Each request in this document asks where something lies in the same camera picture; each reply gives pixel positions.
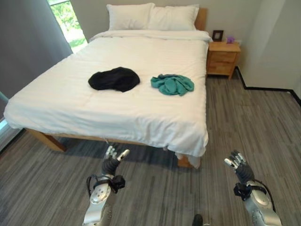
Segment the nightstand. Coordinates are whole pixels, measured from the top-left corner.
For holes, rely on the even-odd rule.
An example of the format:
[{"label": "nightstand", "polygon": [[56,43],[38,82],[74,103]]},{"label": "nightstand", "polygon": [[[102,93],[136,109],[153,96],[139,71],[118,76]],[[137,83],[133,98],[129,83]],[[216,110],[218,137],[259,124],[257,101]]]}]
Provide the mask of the nightstand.
[{"label": "nightstand", "polygon": [[214,41],[209,43],[207,74],[226,75],[232,78],[240,53],[238,43]]}]

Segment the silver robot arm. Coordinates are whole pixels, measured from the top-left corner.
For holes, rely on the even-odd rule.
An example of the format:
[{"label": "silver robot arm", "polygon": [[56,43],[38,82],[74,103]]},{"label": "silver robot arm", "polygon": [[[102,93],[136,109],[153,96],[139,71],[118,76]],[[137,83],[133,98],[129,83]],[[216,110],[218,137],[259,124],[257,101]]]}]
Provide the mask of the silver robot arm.
[{"label": "silver robot arm", "polygon": [[110,146],[102,165],[102,175],[94,185],[90,196],[90,206],[85,214],[82,226],[109,226],[112,218],[112,207],[115,203],[118,189],[125,186],[122,176],[115,176],[115,171],[121,160],[129,154],[126,149],[118,157],[115,149]]},{"label": "silver robot arm", "polygon": [[241,153],[234,151],[225,163],[232,167],[240,181],[234,188],[234,194],[240,196],[252,219],[254,226],[282,226],[274,203],[268,197],[268,188],[254,178],[254,173]]}]

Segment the robot finger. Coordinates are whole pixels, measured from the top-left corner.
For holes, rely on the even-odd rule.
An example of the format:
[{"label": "robot finger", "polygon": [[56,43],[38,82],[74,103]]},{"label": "robot finger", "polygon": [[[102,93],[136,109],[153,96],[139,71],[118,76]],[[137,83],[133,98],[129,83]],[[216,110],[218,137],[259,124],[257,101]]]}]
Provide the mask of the robot finger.
[{"label": "robot finger", "polygon": [[117,155],[117,152],[115,151],[115,148],[112,148],[111,150],[111,156],[114,157]]},{"label": "robot finger", "polygon": [[238,161],[238,164],[241,163],[240,157],[237,155],[238,151],[231,152],[231,155]]},{"label": "robot finger", "polygon": [[106,153],[105,153],[105,158],[108,158],[111,155],[113,146],[109,146]]},{"label": "robot finger", "polygon": [[240,162],[231,154],[230,156],[229,156],[229,159],[232,161],[232,162],[234,162],[236,165],[240,165]]},{"label": "robot finger", "polygon": [[244,164],[244,163],[246,162],[245,159],[244,159],[244,157],[243,157],[243,155],[242,155],[241,153],[239,153],[239,152],[236,151],[236,150],[234,150],[233,152],[235,153],[235,157],[236,157],[237,159],[239,159],[239,162],[240,162],[240,163]]},{"label": "robot finger", "polygon": [[114,152],[114,153],[112,154],[112,158],[113,158],[113,159],[116,159],[116,156],[117,156],[117,152]]},{"label": "robot finger", "polygon": [[231,168],[233,168],[234,170],[236,170],[238,168],[238,165],[236,165],[233,161],[231,161],[230,159],[225,159],[224,160],[225,163],[230,166]]},{"label": "robot finger", "polygon": [[117,160],[121,161],[122,159],[124,159],[124,157],[126,157],[128,154],[130,153],[129,149],[126,149],[124,152],[122,152],[118,157]]}]

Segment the white wall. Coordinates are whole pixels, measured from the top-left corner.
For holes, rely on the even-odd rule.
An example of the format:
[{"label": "white wall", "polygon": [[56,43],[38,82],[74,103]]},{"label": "white wall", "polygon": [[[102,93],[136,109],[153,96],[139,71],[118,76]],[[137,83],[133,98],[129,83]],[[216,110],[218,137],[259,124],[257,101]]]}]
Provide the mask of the white wall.
[{"label": "white wall", "polygon": [[153,2],[157,6],[181,6],[200,4],[208,8],[206,30],[224,30],[224,38],[233,35],[246,40],[261,0],[71,0],[75,14],[87,39],[109,28],[107,4],[143,4]]},{"label": "white wall", "polygon": [[243,50],[246,86],[293,89],[301,97],[301,1],[263,0]]}]

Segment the purple object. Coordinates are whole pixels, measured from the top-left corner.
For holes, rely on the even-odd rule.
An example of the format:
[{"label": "purple object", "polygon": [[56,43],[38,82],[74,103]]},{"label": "purple object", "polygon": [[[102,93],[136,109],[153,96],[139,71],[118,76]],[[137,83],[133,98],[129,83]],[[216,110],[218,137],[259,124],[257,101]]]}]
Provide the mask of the purple object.
[{"label": "purple object", "polygon": [[227,43],[234,43],[235,38],[233,36],[227,37]]}]

